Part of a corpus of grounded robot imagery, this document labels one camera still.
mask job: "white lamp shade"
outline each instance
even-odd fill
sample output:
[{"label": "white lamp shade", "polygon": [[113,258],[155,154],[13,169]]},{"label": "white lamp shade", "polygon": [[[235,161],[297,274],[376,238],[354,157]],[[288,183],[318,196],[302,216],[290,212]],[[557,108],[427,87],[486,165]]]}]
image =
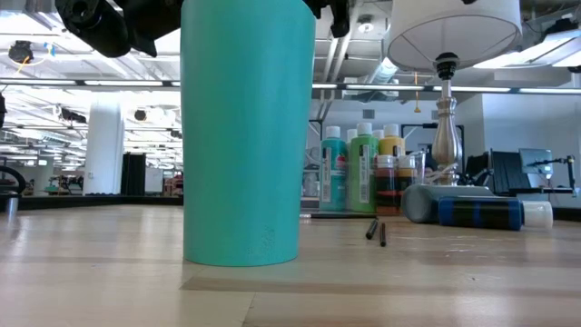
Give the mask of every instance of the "white lamp shade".
[{"label": "white lamp shade", "polygon": [[514,48],[522,37],[518,0],[394,0],[388,58],[399,68],[435,70],[436,58],[453,53],[458,69]]}]

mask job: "white column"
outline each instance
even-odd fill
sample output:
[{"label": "white column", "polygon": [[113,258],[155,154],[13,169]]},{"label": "white column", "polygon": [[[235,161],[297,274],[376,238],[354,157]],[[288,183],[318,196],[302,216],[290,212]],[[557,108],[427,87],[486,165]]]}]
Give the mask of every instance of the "white column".
[{"label": "white column", "polygon": [[121,191],[125,122],[119,97],[96,94],[89,116],[83,194]]},{"label": "white column", "polygon": [[46,165],[37,165],[34,174],[34,196],[48,195],[44,191],[50,185],[49,179],[54,174],[54,158],[40,157],[40,160],[46,160]]}]

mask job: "white cap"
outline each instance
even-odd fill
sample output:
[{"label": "white cap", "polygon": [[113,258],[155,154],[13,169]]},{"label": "white cap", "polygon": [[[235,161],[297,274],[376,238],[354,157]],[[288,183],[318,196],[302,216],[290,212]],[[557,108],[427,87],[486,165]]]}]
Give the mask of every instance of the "white cap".
[{"label": "white cap", "polygon": [[393,155],[378,155],[378,168],[394,168],[396,157]]},{"label": "white cap", "polygon": [[406,155],[398,158],[398,168],[416,169],[416,156]]},{"label": "white cap", "polygon": [[357,124],[357,136],[371,135],[373,133],[373,126],[371,123],[359,123]]},{"label": "white cap", "polygon": [[553,228],[553,206],[549,202],[523,201],[526,227]]},{"label": "white cap", "polygon": [[351,143],[351,140],[357,137],[357,130],[347,130],[347,143]]},{"label": "white cap", "polygon": [[327,126],[325,135],[327,135],[327,138],[341,138],[341,128],[338,126]]},{"label": "white cap", "polygon": [[383,138],[383,130],[373,131],[373,137],[381,140]]},{"label": "white cap", "polygon": [[399,137],[399,125],[398,124],[387,124],[383,125],[383,133],[385,136],[397,136]]}]

